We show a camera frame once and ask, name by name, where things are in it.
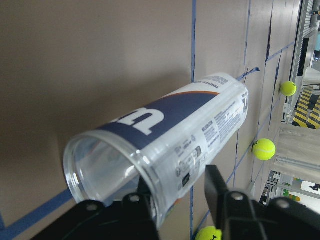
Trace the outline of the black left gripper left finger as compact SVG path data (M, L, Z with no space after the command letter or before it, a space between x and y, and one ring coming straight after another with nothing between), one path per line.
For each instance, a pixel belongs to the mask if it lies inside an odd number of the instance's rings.
M85 200L33 237L35 240L158 240L151 191L139 179L136 192L106 207Z

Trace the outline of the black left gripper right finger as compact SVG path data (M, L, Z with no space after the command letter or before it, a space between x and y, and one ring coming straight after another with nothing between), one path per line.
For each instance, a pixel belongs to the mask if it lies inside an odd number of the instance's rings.
M205 167L205 198L223 240L318 240L320 215L288 197L263 205L229 190L218 167Z

